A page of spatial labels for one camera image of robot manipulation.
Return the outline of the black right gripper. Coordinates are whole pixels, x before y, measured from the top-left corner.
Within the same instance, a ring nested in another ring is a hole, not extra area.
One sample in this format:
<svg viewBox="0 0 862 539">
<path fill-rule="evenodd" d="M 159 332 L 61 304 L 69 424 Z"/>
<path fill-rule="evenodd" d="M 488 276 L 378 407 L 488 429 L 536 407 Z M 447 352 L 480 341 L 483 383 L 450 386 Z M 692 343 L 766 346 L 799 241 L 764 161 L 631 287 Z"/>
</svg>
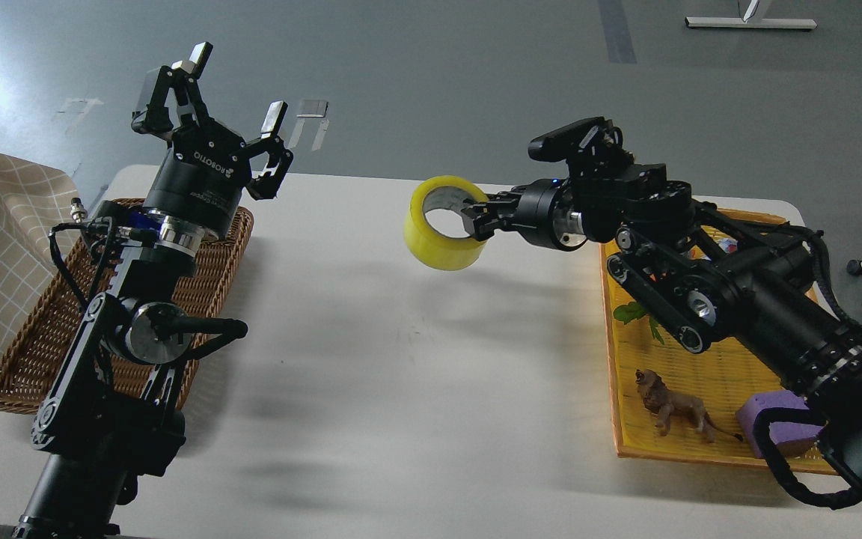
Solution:
<svg viewBox="0 0 862 539">
<path fill-rule="evenodd" d="M 464 198 L 459 215 L 469 238 L 486 242 L 497 230 L 516 232 L 531 245 L 572 252 L 585 244 L 581 213 L 562 183 L 531 183 L 490 195 Z"/>
</svg>

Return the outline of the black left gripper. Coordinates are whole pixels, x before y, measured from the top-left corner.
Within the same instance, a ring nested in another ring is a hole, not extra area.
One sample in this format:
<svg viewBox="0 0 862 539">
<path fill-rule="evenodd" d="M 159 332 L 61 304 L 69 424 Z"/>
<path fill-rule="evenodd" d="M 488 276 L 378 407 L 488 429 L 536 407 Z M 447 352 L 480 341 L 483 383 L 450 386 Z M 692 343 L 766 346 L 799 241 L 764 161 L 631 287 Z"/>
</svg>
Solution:
<svg viewBox="0 0 862 539">
<path fill-rule="evenodd" d="M 208 124 L 198 80 L 212 51 L 210 42 L 201 42 L 189 59 L 147 72 L 131 130 L 171 143 L 143 208 L 227 233 L 242 197 L 244 167 L 233 154 L 244 139 L 222 124 Z M 287 107 L 284 101 L 270 103 L 259 136 L 242 149 L 247 158 L 268 156 L 266 167 L 245 187 L 256 201 L 277 197 L 292 164 L 293 153 L 278 133 Z"/>
</svg>

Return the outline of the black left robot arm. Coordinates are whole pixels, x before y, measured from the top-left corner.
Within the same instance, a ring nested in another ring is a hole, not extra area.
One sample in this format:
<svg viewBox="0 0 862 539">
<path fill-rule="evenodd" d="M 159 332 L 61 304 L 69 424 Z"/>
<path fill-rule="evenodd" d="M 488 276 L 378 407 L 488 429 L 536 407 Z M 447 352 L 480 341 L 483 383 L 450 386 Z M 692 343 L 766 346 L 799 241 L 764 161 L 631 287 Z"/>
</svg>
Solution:
<svg viewBox="0 0 862 539">
<path fill-rule="evenodd" d="M 227 236 L 242 194 L 276 197 L 293 158 L 278 136 L 287 103 L 271 103 L 250 141 L 209 114 L 199 79 L 212 50 L 201 42 L 147 73 L 131 130 L 168 150 L 141 207 L 105 201 L 89 216 L 73 199 L 71 219 L 52 229 L 96 246 L 96 269 L 83 291 L 51 242 L 82 315 L 35 413 L 31 444 L 49 458 L 14 538 L 116 535 L 116 506 L 136 498 L 140 475 L 163 475 L 186 441 L 177 402 L 188 363 L 247 334 L 241 320 L 194 317 L 172 301 L 201 243 Z"/>
</svg>

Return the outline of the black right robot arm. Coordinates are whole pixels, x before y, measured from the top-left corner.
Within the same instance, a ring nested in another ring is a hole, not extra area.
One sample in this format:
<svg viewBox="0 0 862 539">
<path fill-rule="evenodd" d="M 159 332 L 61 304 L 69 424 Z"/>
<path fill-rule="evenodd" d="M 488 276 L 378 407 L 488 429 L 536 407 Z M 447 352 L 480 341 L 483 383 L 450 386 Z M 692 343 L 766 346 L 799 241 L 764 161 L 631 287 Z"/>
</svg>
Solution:
<svg viewBox="0 0 862 539">
<path fill-rule="evenodd" d="M 692 198 L 663 164 L 637 164 L 602 117 L 531 140 L 536 161 L 565 161 L 564 180 L 536 180 L 457 209 L 475 241 L 514 231 L 542 248 L 616 241 L 605 268 L 685 350 L 736 338 L 807 409 L 769 409 L 753 436 L 781 487 L 804 504 L 862 502 L 862 325 L 836 303 L 820 232 L 725 216 Z M 817 447 L 849 488 L 813 493 L 770 440 L 773 423 L 822 428 Z"/>
</svg>

